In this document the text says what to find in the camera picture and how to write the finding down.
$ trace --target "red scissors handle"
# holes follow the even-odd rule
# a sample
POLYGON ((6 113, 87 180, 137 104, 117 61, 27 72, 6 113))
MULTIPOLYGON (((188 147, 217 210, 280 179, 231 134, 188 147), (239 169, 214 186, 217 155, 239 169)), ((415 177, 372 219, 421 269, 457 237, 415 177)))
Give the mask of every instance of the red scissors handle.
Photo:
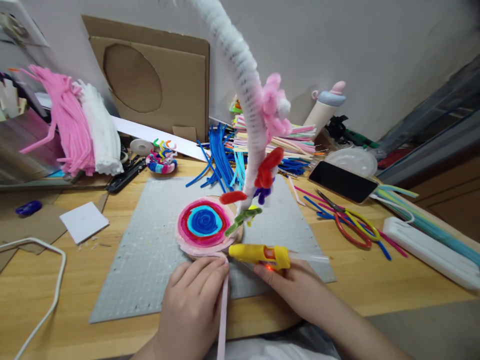
POLYGON ((335 214, 336 227, 338 228, 338 230, 340 230, 341 234, 345 237, 345 239, 347 239, 352 244, 355 244, 358 247, 363 249, 370 249, 372 247, 372 241, 369 239, 369 237, 365 235, 363 232, 361 232, 358 227, 351 224, 350 221, 347 220, 348 217, 343 212, 335 212, 334 214, 335 214), (343 228, 342 223, 340 222, 340 219, 342 219, 347 226, 349 226, 355 233, 357 233, 357 235, 360 236, 360 238, 364 242, 360 242, 358 240, 355 240, 353 237, 351 237, 350 234, 346 232, 345 229, 343 228))

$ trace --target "power strip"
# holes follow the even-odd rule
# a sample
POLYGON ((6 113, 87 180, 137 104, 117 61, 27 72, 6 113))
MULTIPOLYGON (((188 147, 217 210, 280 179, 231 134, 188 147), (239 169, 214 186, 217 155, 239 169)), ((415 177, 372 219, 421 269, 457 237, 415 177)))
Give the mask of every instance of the power strip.
POLYGON ((480 268, 473 261, 396 217, 385 219, 383 232, 457 284, 466 289, 480 290, 480 268))

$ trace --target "white wall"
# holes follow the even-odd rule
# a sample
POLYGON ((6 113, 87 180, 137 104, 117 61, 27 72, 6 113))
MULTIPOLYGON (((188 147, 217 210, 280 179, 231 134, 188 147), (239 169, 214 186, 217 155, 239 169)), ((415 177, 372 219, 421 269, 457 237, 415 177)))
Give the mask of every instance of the white wall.
MULTIPOLYGON (((164 6, 164 0, 22 0, 50 43, 46 55, 58 70, 91 82, 105 97, 107 84, 81 14, 211 40, 192 7, 177 2, 178 7, 171 1, 164 6)), ((373 140, 480 53, 480 12, 473 1, 222 3, 248 42, 262 81, 272 72, 282 75, 293 122, 302 123, 310 112, 312 90, 345 80, 341 113, 350 118, 349 127, 373 140)), ((210 76, 210 114, 225 120, 235 92, 215 44, 210 76)))

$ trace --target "smartphone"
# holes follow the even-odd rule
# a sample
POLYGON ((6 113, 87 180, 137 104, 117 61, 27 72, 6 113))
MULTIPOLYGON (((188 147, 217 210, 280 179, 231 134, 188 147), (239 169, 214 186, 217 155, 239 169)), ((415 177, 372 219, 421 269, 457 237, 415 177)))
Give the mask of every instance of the smartphone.
POLYGON ((379 187, 379 183, 353 172, 320 161, 308 180, 356 204, 364 203, 379 187))

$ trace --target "child's hand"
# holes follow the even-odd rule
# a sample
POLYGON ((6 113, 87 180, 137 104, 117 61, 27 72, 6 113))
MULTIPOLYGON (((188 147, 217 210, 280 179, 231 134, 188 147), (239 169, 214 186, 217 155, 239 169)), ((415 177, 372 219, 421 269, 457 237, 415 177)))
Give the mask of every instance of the child's hand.
POLYGON ((291 260, 285 277, 263 265, 256 265, 255 273, 270 285, 300 317, 320 326, 317 310, 328 288, 308 262, 291 260))
POLYGON ((202 257, 180 264, 163 296, 157 359, 203 359, 219 334, 220 299, 229 273, 224 258, 202 257))

